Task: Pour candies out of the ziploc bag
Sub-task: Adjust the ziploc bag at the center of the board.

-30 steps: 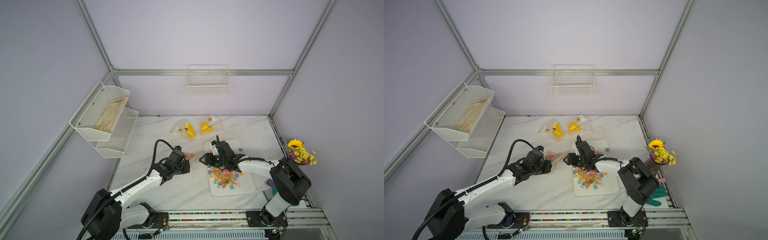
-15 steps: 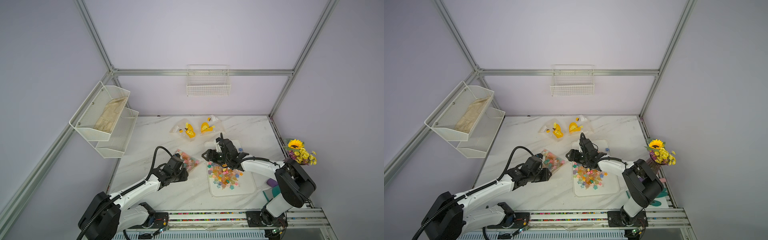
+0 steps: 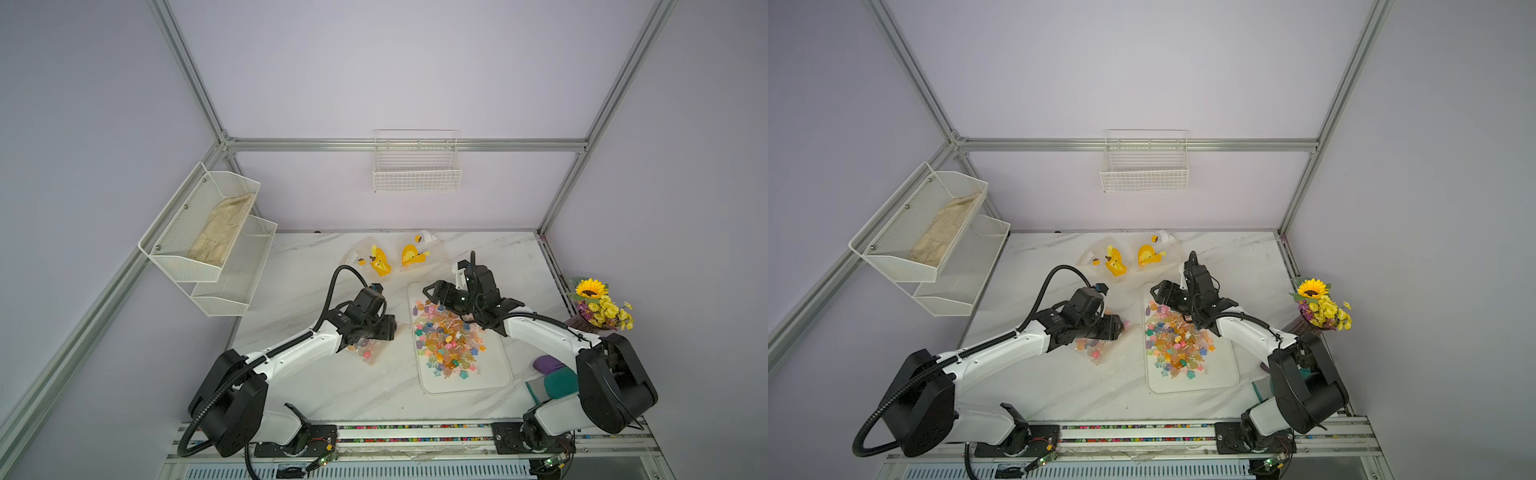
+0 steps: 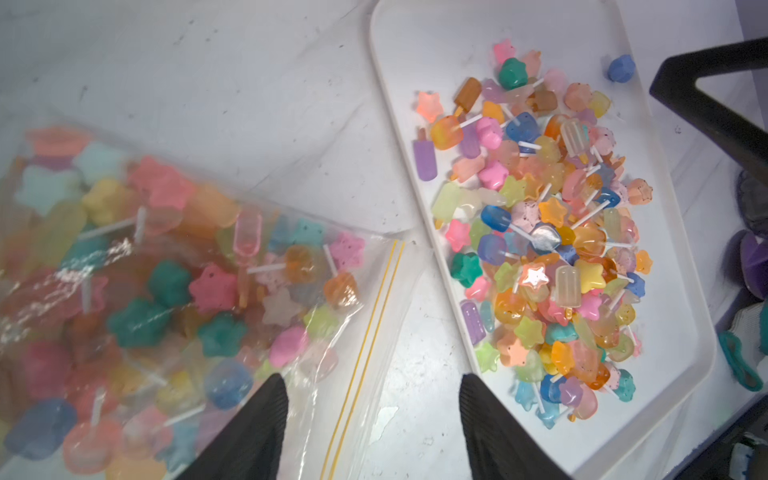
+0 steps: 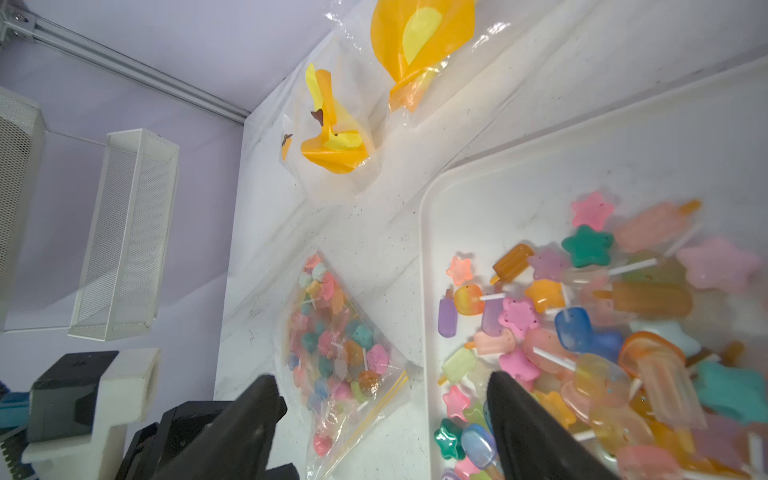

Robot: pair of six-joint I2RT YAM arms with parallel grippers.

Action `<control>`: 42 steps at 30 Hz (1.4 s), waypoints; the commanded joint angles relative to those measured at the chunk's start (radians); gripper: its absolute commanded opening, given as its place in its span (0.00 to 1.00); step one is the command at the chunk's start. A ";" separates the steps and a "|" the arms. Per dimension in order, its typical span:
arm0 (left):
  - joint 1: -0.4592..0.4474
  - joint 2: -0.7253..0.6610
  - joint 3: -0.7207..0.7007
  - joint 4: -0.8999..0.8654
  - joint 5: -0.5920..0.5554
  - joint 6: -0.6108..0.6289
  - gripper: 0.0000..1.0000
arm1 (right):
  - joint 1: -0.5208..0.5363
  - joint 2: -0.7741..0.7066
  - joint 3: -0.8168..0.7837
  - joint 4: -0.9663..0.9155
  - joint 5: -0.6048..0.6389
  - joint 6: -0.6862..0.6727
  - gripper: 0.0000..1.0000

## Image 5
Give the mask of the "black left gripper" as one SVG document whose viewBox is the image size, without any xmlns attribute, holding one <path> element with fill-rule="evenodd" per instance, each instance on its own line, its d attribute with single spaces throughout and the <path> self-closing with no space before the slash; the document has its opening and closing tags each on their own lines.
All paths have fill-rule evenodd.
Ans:
<svg viewBox="0 0 768 480">
<path fill-rule="evenodd" d="M 150 479 L 180 455 L 229 406 L 230 401 L 187 401 L 131 440 L 116 479 Z"/>
</svg>

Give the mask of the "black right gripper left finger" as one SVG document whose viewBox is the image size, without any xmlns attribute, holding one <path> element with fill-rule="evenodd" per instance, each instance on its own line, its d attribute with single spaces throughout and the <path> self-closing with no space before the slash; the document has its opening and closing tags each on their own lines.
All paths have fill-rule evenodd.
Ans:
<svg viewBox="0 0 768 480">
<path fill-rule="evenodd" d="M 286 479 L 267 467 L 276 426 L 287 412 L 272 375 L 259 376 L 156 479 Z"/>
</svg>

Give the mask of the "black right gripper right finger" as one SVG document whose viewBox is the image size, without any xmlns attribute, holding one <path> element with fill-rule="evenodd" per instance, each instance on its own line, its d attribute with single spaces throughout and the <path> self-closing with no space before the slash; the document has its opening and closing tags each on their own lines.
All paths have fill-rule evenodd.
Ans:
<svg viewBox="0 0 768 480">
<path fill-rule="evenodd" d="M 486 397 L 505 478 L 617 478 L 509 374 L 492 373 Z"/>
</svg>

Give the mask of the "clear ziploc bag of candies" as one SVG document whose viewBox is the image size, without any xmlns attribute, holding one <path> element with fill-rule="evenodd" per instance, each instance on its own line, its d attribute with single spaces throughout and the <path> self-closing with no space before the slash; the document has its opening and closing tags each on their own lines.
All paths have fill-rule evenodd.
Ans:
<svg viewBox="0 0 768 480">
<path fill-rule="evenodd" d="M 417 126 L 510 49 L 557 1 L 332 1 L 375 139 Z"/>
</svg>

